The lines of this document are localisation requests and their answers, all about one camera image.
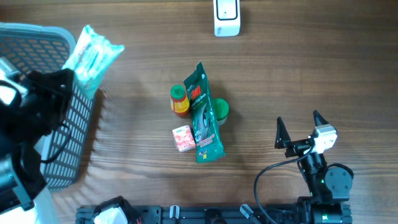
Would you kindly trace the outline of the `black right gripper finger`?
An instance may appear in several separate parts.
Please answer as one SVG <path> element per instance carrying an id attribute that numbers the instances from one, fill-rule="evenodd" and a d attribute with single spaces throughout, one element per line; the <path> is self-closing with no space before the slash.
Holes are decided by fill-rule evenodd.
<path id="1" fill-rule="evenodd" d="M 329 124 L 329 122 L 317 111 L 313 111 L 313 119 L 315 126 L 323 126 Z"/>
<path id="2" fill-rule="evenodd" d="M 287 132 L 282 117 L 277 118 L 277 132 L 274 147 L 276 149 L 284 149 L 290 146 L 291 138 Z"/>

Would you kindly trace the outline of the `green lid glass jar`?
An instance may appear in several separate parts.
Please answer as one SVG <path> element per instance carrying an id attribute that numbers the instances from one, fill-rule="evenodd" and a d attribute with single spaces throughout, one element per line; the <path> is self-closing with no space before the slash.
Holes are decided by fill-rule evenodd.
<path id="1" fill-rule="evenodd" d="M 222 98 L 213 99 L 213 106 L 215 109 L 215 115 L 219 126 L 223 125 L 229 115 L 229 104 Z"/>

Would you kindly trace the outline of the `teal wet wipes pack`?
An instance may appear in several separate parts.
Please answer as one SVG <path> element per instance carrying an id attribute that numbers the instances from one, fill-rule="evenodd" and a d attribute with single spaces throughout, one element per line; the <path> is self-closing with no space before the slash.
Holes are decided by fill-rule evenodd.
<path id="1" fill-rule="evenodd" d="M 93 99 L 111 64 L 124 51 L 123 45 L 112 44 L 105 36 L 84 26 L 76 46 L 63 65 L 74 71 L 74 82 L 80 92 L 89 100 Z"/>

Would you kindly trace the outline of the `green 3M product pack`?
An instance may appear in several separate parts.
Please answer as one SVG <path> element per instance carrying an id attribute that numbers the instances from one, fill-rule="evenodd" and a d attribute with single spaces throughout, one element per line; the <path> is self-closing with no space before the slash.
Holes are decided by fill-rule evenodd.
<path id="1" fill-rule="evenodd" d="M 190 102 L 193 137 L 196 142 L 197 162 L 213 162 L 223 156 L 224 145 L 215 114 L 210 84 L 202 63 L 184 81 Z"/>

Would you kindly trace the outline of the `red pink small carton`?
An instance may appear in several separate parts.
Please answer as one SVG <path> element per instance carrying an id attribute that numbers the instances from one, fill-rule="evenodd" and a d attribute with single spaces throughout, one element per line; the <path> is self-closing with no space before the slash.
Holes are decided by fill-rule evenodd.
<path id="1" fill-rule="evenodd" d="M 196 148 L 196 142 L 189 125 L 173 129 L 172 134 L 174 137 L 175 146 L 179 152 L 185 152 Z"/>

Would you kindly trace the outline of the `red yellow sauce bottle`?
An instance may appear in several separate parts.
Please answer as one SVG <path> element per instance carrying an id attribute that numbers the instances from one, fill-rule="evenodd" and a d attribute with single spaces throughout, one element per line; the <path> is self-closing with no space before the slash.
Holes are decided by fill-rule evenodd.
<path id="1" fill-rule="evenodd" d="M 177 116 L 186 116 L 190 111 L 190 102 L 186 91 L 181 85 L 174 85 L 170 89 L 170 105 Z"/>

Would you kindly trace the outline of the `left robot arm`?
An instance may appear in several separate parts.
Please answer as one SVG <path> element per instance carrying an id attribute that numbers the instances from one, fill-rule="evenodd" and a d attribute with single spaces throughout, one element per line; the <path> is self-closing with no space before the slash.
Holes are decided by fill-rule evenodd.
<path id="1" fill-rule="evenodd" d="M 74 72 L 31 71 L 21 84 L 1 80 L 1 223 L 58 223 L 40 167 L 54 162 L 71 139 L 64 123 L 73 94 Z M 35 149 L 59 128 L 67 136 L 47 159 Z"/>

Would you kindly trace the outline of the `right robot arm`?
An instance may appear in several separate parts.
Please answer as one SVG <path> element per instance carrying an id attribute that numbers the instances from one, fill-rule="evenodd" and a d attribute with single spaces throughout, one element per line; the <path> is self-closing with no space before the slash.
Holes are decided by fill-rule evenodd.
<path id="1" fill-rule="evenodd" d="M 313 112 L 315 128 L 306 139 L 292 141 L 281 117 L 277 118 L 275 148 L 285 156 L 298 157 L 299 171 L 310 192 L 291 205 L 277 209 L 279 223 L 352 223 L 349 192 L 353 171 L 340 163 L 328 164 L 324 152 L 335 144 L 338 132 L 318 111 Z"/>

